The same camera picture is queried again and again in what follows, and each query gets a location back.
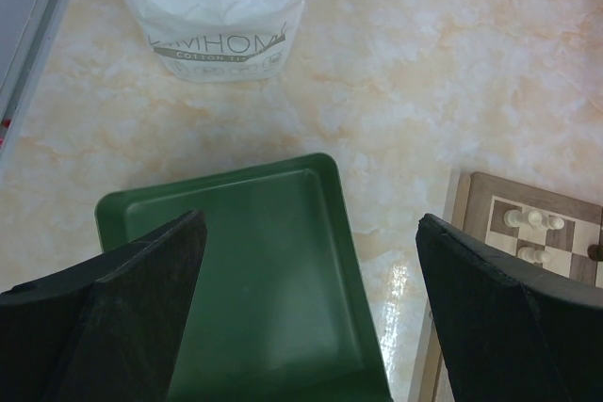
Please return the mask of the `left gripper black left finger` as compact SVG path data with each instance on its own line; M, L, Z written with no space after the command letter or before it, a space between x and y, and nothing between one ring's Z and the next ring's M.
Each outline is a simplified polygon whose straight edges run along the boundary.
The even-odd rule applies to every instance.
M1 295L5 401L163 401L207 239L192 210Z

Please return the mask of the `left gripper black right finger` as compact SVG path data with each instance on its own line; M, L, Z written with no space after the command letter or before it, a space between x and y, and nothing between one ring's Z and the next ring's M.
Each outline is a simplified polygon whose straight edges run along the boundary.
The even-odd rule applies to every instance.
M601 289L432 214L419 220L416 247L456 400L601 400Z

